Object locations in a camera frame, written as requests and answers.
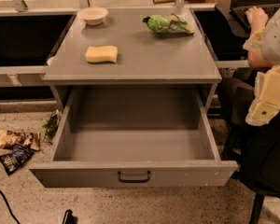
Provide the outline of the person's forearm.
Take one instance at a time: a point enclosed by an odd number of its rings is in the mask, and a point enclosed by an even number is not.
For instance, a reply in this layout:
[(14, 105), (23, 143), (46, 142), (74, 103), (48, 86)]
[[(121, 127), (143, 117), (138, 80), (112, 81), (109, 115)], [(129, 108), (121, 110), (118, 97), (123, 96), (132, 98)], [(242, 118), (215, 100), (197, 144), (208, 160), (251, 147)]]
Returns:
[(251, 36), (246, 41), (248, 47), (248, 63), (253, 69), (271, 68), (272, 64), (263, 58), (261, 45), (263, 41), (264, 27), (252, 30)]

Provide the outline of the person's hand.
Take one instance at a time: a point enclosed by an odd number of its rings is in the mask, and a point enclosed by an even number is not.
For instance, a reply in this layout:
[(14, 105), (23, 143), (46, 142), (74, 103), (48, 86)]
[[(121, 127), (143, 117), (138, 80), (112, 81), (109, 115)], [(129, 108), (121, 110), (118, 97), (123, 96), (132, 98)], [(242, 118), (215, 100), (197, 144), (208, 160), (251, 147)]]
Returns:
[(269, 19), (261, 7), (251, 7), (245, 14), (252, 30), (263, 28)]

